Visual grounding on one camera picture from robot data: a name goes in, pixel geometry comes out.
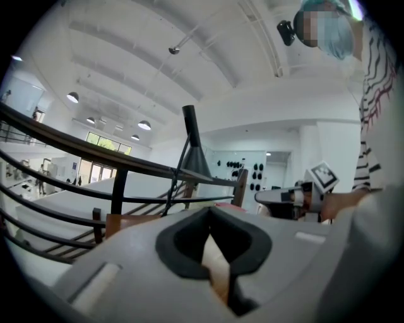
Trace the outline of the black and white striped shirt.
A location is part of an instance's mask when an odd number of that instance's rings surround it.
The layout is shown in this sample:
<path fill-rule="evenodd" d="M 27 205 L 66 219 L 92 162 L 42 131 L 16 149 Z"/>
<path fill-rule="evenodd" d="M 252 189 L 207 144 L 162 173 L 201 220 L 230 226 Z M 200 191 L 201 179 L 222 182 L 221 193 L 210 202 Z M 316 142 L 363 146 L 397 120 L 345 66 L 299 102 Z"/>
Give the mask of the black and white striped shirt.
<path fill-rule="evenodd" d="M 402 71 L 400 60 L 378 24 L 369 16 L 363 19 L 362 67 L 363 96 L 359 105 L 360 150 L 352 190 L 373 191 L 386 185 L 382 168 L 367 138 L 383 112 L 389 108 Z"/>

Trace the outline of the dark curved balcony railing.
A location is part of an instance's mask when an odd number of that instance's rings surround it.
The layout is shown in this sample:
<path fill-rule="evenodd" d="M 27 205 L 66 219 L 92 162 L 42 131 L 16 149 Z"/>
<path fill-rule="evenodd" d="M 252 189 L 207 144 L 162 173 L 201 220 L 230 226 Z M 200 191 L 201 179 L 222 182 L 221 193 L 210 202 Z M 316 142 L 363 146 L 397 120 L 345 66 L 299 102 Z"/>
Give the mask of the dark curved balcony railing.
<path fill-rule="evenodd" d="M 86 160 L 100 162 L 117 170 L 112 191 L 110 193 L 96 191 L 53 179 L 49 175 L 32 170 L 0 149 L 0 159 L 22 173 L 58 187 L 62 192 L 70 192 L 80 197 L 93 198 L 96 201 L 108 201 L 110 203 L 110 213 L 126 216 L 151 216 L 152 218 L 160 216 L 163 213 L 169 189 L 157 197 L 129 196 L 126 195 L 124 190 L 129 183 L 128 176 L 131 173 L 172 180 L 173 175 L 170 167 L 95 146 L 94 144 L 40 124 L 3 103 L 0 103 L 0 122 L 25 132 L 25 134 L 40 140 L 46 146 L 83 157 Z M 192 203 L 223 201 L 226 199 L 232 202 L 234 198 L 233 193 L 226 196 L 193 197 L 191 188 L 194 184 L 208 184 L 209 182 L 197 179 L 186 173 L 180 173 L 177 181 L 177 189 L 173 193 L 172 205 L 184 204 L 185 206 L 189 206 Z M 210 183 L 215 186 L 233 187 L 233 189 L 236 186 L 236 181 L 217 178 L 213 179 Z M 35 228 L 31 224 L 18 220 L 0 206 L 0 229 L 4 238 L 7 238 L 10 242 L 19 246 L 19 248 L 35 256 L 63 264 L 73 264 L 79 257 L 97 247 L 107 237 L 107 223 L 102 220 L 101 208 L 94 203 L 86 202 L 81 205 L 82 208 L 88 206 L 91 209 L 91 218 L 85 218 L 81 211 L 69 214 L 24 199 L 2 183 L 0 183 L 0 194 L 13 200 L 20 206 L 42 215 L 45 219 L 53 219 L 60 223 L 85 228 L 85 231 L 79 235 L 72 238 L 64 238 L 55 231 L 46 232 L 43 229 Z"/>

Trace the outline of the white wall board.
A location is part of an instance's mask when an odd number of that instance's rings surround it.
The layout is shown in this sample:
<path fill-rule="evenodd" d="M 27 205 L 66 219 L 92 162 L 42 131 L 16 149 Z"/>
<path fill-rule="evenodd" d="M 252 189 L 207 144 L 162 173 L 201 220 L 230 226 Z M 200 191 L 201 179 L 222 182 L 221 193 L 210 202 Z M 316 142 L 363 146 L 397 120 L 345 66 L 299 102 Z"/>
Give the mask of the white wall board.
<path fill-rule="evenodd" d="M 206 149 L 206 161 L 213 178 L 224 179 L 223 167 L 217 166 L 217 161 L 225 163 L 229 160 L 241 160 L 246 158 L 248 163 L 262 163 L 264 168 L 266 166 L 266 153 L 264 151 L 213 151 Z M 256 191 L 251 191 L 249 185 L 246 186 L 246 194 L 254 194 Z"/>

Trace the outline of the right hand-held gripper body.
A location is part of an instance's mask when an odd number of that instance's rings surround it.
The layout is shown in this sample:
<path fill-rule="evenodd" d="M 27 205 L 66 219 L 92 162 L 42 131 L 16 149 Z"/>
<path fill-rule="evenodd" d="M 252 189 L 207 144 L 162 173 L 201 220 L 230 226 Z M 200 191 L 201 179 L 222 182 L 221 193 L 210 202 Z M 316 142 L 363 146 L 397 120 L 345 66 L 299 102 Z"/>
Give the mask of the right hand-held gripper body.
<path fill-rule="evenodd" d="M 297 219 L 320 223 L 325 196 L 333 191 L 337 183 L 338 177 L 325 161 L 309 167 L 304 179 L 294 188 Z"/>

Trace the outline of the brown wooden railing post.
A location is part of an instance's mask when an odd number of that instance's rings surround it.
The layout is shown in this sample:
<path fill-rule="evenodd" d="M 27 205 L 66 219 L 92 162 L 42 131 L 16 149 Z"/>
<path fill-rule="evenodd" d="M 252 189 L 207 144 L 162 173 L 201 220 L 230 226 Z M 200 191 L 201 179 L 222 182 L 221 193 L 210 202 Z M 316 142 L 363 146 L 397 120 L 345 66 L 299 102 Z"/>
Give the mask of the brown wooden railing post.
<path fill-rule="evenodd" d="M 231 202 L 232 205 L 237 207 L 242 207 L 242 202 L 244 199 L 244 193 L 247 186 L 248 170 L 242 168 L 238 172 L 238 177 L 236 180 L 236 186 L 234 187 L 233 195 L 234 198 Z"/>

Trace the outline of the group of black board items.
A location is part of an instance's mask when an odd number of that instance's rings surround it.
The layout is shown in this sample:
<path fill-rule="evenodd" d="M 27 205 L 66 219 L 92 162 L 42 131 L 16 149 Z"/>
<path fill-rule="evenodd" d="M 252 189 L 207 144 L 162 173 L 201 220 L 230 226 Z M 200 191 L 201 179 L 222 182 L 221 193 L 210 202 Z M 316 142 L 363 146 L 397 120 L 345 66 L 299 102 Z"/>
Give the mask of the group of black board items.
<path fill-rule="evenodd" d="M 264 191 L 266 186 L 263 182 L 264 165 L 262 163 L 248 163 L 246 158 L 241 160 L 229 160 L 222 163 L 217 161 L 219 168 L 223 167 L 224 179 L 238 181 L 243 170 L 247 170 L 247 184 L 251 191 Z"/>

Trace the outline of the glass entrance door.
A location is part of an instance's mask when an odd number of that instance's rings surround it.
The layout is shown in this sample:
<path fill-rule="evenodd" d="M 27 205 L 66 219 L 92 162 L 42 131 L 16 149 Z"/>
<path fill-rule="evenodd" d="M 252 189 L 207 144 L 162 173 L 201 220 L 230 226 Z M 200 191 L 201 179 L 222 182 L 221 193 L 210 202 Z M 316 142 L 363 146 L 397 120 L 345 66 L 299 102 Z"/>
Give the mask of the glass entrance door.
<path fill-rule="evenodd" d="M 117 170 L 109 166 L 94 163 L 92 161 L 81 159 L 78 169 L 78 177 L 82 184 L 91 184 L 116 176 Z"/>

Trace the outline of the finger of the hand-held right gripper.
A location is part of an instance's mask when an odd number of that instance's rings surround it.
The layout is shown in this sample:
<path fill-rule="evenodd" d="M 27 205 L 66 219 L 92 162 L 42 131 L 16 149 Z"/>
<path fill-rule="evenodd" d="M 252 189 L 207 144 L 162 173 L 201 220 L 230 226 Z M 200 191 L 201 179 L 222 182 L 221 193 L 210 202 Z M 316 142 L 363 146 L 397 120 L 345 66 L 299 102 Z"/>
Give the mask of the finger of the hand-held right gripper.
<path fill-rule="evenodd" d="M 292 204 L 303 205 L 303 191 L 301 187 L 289 187 L 259 191 L 255 194 L 255 201 L 264 205 Z"/>
<path fill-rule="evenodd" d="M 267 208 L 274 218 L 298 218 L 299 215 L 293 204 L 271 203 Z"/>

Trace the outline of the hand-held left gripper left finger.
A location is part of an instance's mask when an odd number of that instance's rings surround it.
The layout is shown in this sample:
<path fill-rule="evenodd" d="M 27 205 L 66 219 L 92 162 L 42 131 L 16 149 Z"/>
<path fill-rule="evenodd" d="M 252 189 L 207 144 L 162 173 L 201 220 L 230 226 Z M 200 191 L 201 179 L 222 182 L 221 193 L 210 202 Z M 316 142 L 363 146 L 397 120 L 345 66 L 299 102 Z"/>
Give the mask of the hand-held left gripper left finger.
<path fill-rule="evenodd" d="M 53 290 L 95 323 L 229 323 L 236 315 L 207 279 L 182 278 L 156 251 L 158 234 L 202 209 L 127 227 L 76 261 Z"/>

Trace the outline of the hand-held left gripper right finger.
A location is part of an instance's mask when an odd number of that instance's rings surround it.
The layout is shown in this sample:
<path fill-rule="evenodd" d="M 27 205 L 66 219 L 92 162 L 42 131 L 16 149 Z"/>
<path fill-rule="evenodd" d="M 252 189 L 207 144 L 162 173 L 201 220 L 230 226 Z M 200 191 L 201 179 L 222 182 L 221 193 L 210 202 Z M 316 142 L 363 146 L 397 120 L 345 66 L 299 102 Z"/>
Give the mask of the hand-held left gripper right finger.
<path fill-rule="evenodd" d="M 348 218 L 322 225 L 211 208 L 209 221 L 232 252 L 229 304 L 209 323 L 334 323 L 345 315 Z"/>

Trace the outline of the black desk lamp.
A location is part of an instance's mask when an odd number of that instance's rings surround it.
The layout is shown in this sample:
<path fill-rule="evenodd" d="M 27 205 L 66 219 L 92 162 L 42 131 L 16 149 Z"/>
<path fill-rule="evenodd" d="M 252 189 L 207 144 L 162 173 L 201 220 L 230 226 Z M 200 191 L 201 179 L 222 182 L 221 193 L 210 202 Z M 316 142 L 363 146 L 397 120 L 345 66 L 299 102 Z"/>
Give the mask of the black desk lamp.
<path fill-rule="evenodd" d="M 173 177 L 162 217 L 167 216 L 172 206 L 173 193 L 177 189 L 177 180 L 180 173 L 186 173 L 201 180 L 213 180 L 201 146 L 194 105 L 183 106 L 182 113 L 184 116 L 187 139 L 182 149 L 177 168 L 170 169 Z"/>

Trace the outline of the person's right forearm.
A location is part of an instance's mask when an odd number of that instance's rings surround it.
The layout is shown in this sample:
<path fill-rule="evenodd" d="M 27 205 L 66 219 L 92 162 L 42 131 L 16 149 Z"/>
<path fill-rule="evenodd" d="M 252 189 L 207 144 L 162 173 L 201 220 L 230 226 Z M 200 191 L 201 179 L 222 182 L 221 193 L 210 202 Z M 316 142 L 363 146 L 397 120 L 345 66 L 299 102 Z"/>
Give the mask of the person's right forearm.
<path fill-rule="evenodd" d="M 321 220 L 333 220 L 337 214 L 349 207 L 356 206 L 369 191 L 359 189 L 349 193 L 329 193 L 324 196 L 321 208 Z"/>

